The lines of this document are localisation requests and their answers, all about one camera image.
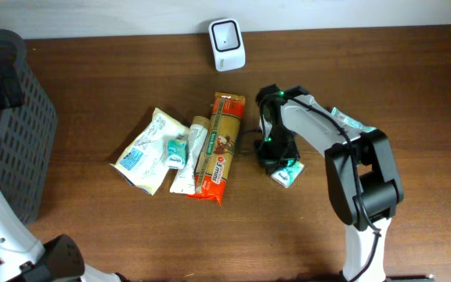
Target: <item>food package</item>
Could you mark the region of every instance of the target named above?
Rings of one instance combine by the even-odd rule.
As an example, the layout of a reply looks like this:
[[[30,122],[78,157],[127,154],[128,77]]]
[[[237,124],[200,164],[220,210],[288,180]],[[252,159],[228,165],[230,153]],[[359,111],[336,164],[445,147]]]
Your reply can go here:
[[[168,140],[168,156],[164,164],[169,168],[183,169],[187,160],[187,141],[179,139]]]
[[[304,169],[304,164],[300,161],[295,161],[289,164],[286,168],[280,168],[271,174],[271,178],[278,182],[281,186],[288,188],[295,181],[298,175]]]
[[[244,96],[215,93],[208,136],[195,172],[196,193],[188,197],[222,203],[245,102]]]
[[[187,153],[186,166],[177,172],[177,176],[170,187],[172,193],[185,193],[192,195],[196,193],[196,181],[194,180],[194,170],[196,169],[197,159],[200,157],[201,148],[206,141],[210,120],[205,117],[194,117],[190,127],[187,144],[189,151]]]
[[[116,164],[111,164],[130,185],[154,195],[169,167],[167,143],[170,139],[187,140],[189,129],[156,108],[153,120],[133,142],[124,149]]]

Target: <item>pasta package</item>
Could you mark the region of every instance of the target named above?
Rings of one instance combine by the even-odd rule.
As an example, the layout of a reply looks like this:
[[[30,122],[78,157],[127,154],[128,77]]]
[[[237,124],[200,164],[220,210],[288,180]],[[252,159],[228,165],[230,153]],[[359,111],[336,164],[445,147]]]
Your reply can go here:
[[[196,193],[188,197],[222,203],[245,102],[244,96],[215,93],[208,136],[194,176]]]

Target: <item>white plastic packaging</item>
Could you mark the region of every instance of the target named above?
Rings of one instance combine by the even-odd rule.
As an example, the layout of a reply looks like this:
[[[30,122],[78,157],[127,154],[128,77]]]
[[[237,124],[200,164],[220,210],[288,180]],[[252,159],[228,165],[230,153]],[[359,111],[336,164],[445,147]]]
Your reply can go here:
[[[156,108],[153,120],[133,142],[124,149],[116,164],[111,164],[130,185],[154,195],[162,184],[169,167],[164,164],[167,142],[187,139],[189,129]]]
[[[205,117],[194,117],[193,124],[190,128],[189,139],[187,140],[189,150],[186,166],[177,172],[177,176],[170,187],[170,192],[185,193],[188,195],[196,193],[194,169],[200,157],[201,148],[203,148],[204,142],[206,141],[209,125],[209,119]]]

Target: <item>small white box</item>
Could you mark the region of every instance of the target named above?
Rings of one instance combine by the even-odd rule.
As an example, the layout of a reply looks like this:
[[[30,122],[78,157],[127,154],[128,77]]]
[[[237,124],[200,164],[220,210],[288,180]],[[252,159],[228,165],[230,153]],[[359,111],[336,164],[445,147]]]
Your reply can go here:
[[[230,71],[246,63],[240,25],[234,19],[216,20],[208,26],[217,71]]]

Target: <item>white wall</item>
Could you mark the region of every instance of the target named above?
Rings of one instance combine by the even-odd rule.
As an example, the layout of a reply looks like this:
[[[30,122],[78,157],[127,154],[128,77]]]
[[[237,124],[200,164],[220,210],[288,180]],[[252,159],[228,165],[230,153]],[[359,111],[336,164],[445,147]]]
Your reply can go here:
[[[451,24],[450,0],[0,0],[0,28],[24,38]]]

